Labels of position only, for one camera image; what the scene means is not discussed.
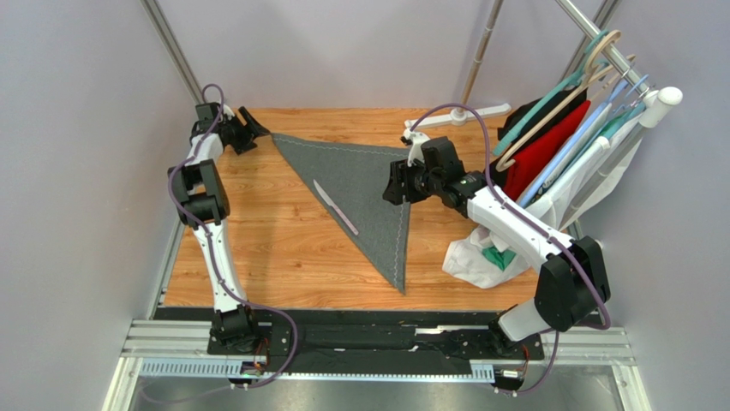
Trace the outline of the grey felt napkin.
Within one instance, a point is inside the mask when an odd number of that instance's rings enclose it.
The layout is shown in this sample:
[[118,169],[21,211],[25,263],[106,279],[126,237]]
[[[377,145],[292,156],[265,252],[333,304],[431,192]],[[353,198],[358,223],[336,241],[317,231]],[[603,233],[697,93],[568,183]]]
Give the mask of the grey felt napkin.
[[[404,148],[304,140],[274,134],[273,144],[315,198],[372,266],[405,293],[410,206],[382,199],[390,163],[407,158]],[[317,180],[360,234],[353,235],[315,190]]]

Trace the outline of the knife with pink handle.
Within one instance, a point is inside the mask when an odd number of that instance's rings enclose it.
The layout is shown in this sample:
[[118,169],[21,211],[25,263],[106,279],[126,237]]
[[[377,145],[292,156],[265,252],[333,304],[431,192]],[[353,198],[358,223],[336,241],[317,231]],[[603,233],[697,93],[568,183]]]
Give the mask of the knife with pink handle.
[[360,234],[358,228],[344,214],[344,212],[333,201],[333,199],[324,190],[324,188],[319,184],[319,182],[317,180],[313,179],[313,184],[314,184],[315,190],[317,191],[319,196],[325,201],[326,205],[329,206],[338,215],[338,217],[342,220],[342,222],[347,226],[347,228],[350,230],[350,232],[353,235],[358,236]]

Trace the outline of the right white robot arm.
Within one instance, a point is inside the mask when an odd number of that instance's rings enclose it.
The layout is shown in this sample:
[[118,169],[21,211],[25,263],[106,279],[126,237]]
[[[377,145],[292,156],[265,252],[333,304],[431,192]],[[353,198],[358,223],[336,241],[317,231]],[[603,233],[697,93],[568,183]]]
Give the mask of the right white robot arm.
[[611,291],[601,248],[574,239],[519,207],[484,172],[468,172],[446,137],[402,137],[409,156],[393,161],[382,197],[400,206],[431,196],[507,242],[539,273],[535,296],[500,313],[490,324],[492,344],[507,349],[542,331],[582,324],[606,330]]

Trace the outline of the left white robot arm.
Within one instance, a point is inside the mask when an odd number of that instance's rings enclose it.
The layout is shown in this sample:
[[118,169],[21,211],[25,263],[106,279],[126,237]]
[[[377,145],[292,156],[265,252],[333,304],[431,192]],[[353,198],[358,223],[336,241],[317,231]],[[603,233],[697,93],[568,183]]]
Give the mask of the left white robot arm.
[[241,154],[266,134],[253,117],[241,119],[226,104],[195,106],[190,151],[167,170],[167,189],[177,215],[189,227],[203,253],[212,285],[213,309],[208,352],[253,354],[263,336],[240,284],[229,244],[230,202],[217,162],[227,147]]

